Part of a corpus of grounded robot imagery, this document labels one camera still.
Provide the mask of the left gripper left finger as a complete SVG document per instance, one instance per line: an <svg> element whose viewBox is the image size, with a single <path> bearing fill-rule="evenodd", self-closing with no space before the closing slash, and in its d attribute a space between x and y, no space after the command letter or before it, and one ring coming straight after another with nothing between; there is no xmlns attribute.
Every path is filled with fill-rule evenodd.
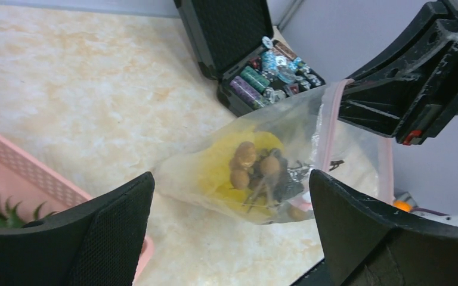
<svg viewBox="0 0 458 286"><path fill-rule="evenodd" d="M0 229L0 285L132 285L154 178L145 172L78 206Z"/></svg>

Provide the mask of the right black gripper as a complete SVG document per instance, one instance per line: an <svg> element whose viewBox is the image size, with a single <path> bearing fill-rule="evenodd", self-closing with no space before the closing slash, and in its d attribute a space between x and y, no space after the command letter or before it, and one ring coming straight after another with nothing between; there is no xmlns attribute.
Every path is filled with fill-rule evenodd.
<svg viewBox="0 0 458 286"><path fill-rule="evenodd" d="M458 115L458 1L424 5L345 88L339 118L402 145L434 138Z"/></svg>

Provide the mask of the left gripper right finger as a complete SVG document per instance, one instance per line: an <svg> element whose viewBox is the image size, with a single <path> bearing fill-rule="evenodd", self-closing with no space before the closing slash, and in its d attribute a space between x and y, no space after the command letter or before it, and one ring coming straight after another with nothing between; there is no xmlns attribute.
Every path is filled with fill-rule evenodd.
<svg viewBox="0 0 458 286"><path fill-rule="evenodd" d="M458 227L404 212L313 170L314 217L332 285L458 285Z"/></svg>

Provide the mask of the tan longan fruit cluster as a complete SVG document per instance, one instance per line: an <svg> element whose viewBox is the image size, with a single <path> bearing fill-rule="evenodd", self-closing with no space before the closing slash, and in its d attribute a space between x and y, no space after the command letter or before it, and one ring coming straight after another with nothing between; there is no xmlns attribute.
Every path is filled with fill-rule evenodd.
<svg viewBox="0 0 458 286"><path fill-rule="evenodd" d="M248 211L257 205L259 198L265 200L268 209L278 207L278 191L287 168L280 149L259 150L253 142L244 141L236 148L229 167L232 189L249 192L242 202Z"/></svg>

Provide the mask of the clear zip top bag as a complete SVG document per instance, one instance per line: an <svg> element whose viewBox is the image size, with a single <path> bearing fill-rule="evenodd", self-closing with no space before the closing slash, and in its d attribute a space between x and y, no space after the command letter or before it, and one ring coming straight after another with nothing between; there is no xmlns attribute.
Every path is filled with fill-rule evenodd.
<svg viewBox="0 0 458 286"><path fill-rule="evenodd" d="M389 139L341 121L349 79L237 118L153 169L165 196L255 224L314 217L309 177L321 170L386 203Z"/></svg>

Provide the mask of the yellow napa cabbage toy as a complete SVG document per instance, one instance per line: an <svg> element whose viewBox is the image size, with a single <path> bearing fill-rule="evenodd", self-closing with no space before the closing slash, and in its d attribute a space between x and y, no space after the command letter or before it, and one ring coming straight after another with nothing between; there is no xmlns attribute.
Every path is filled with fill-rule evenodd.
<svg viewBox="0 0 458 286"><path fill-rule="evenodd" d="M271 153L284 151L270 132L247 129L220 136L197 153L196 186L210 206L253 223L268 223L277 213L272 192L284 167Z"/></svg>

